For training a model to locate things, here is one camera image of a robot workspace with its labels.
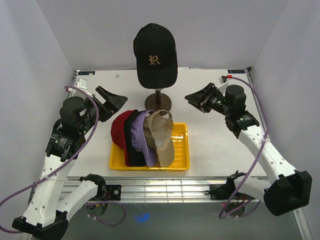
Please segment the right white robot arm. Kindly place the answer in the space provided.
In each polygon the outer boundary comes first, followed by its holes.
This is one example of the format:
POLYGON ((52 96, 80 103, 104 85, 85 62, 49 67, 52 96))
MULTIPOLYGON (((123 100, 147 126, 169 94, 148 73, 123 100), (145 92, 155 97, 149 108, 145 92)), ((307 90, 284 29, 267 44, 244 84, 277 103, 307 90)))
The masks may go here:
POLYGON ((268 177, 268 181, 251 177, 252 168, 247 172, 236 171, 212 194, 228 202, 242 194, 247 195, 263 202, 274 216, 309 204, 311 175, 306 170, 297 170, 267 140, 266 131, 246 109, 247 96, 241 86, 229 85, 221 93, 209 83, 202 90, 186 95, 185 99, 203 113, 214 110, 222 114, 227 128, 255 157, 253 165, 260 164, 268 177))

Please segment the purple LA cap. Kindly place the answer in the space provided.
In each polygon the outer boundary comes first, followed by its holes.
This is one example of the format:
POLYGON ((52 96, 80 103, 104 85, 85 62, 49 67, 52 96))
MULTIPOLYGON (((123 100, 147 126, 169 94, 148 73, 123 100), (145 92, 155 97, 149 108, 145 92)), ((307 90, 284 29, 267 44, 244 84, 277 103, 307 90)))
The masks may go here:
POLYGON ((130 132, 133 148, 142 153, 148 167, 153 167, 157 163, 155 150, 148 146, 144 135, 144 120, 150 112, 151 110, 144 110, 138 113, 138 116, 131 124, 130 132))

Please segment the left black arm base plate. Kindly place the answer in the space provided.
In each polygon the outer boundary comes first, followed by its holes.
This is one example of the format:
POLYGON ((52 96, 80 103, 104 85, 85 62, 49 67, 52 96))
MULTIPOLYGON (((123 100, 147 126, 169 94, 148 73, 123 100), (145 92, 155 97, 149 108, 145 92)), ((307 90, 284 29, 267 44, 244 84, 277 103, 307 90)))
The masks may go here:
POLYGON ((97 195, 94 197, 98 201, 119 201, 121 199, 122 186, 119 184, 99 186, 97 195))

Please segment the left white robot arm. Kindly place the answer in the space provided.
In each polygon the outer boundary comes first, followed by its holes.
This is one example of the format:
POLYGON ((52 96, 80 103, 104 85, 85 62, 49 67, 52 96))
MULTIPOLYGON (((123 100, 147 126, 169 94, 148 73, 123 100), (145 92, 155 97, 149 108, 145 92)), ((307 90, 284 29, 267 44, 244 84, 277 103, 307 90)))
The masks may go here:
POLYGON ((60 200, 60 195, 79 153, 90 140, 85 135, 93 134, 98 122, 109 120, 128 98, 101 86, 95 90, 104 102, 75 86, 72 90, 84 97, 73 95, 64 100, 45 150, 44 167, 35 193, 24 214, 12 223, 14 229, 39 240, 62 239, 79 209, 88 201, 102 202, 108 198, 106 181, 92 173, 81 177, 80 185, 65 199, 60 200))

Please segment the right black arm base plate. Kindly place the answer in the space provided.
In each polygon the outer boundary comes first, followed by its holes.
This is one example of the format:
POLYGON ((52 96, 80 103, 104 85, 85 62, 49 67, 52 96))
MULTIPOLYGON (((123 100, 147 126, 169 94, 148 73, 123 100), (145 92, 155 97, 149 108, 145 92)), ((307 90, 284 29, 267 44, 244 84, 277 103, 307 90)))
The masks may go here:
MULTIPOLYGON (((209 189, 207 189, 204 194, 210 195, 211 200, 227 200, 231 194, 233 193, 233 190, 229 190, 226 184, 210 184, 209 189)), ((243 193, 236 193, 233 197, 234 200, 250 200, 253 199, 253 197, 243 194, 243 193)))

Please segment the beige R cap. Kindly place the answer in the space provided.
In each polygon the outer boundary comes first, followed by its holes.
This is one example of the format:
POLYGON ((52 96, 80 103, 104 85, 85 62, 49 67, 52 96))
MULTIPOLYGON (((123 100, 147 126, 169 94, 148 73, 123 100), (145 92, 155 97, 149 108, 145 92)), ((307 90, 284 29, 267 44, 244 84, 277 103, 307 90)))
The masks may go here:
POLYGON ((143 121, 143 134, 147 145, 155 150, 161 168, 170 166, 175 158, 172 140, 173 116, 167 110, 151 110, 143 121))

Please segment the black R sport cap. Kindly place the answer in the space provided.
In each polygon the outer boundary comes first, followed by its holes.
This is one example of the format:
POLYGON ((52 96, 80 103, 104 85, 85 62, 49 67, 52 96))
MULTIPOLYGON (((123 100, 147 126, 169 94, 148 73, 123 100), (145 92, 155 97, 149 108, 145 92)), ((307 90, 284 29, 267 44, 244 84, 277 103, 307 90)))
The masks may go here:
POLYGON ((162 25, 149 23, 133 40, 137 78, 144 88, 173 86, 178 77, 176 42, 162 25))

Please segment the black cap red trim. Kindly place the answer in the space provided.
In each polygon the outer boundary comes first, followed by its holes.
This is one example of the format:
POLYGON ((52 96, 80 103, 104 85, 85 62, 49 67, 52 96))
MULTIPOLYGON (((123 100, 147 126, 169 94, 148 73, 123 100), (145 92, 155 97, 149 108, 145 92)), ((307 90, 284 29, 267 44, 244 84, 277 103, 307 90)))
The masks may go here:
POLYGON ((131 125, 139 115, 138 110, 130 110, 130 115, 124 122, 124 137, 125 137, 125 165, 127 167, 144 167, 146 165, 145 157, 142 152, 134 149, 132 144, 131 125))

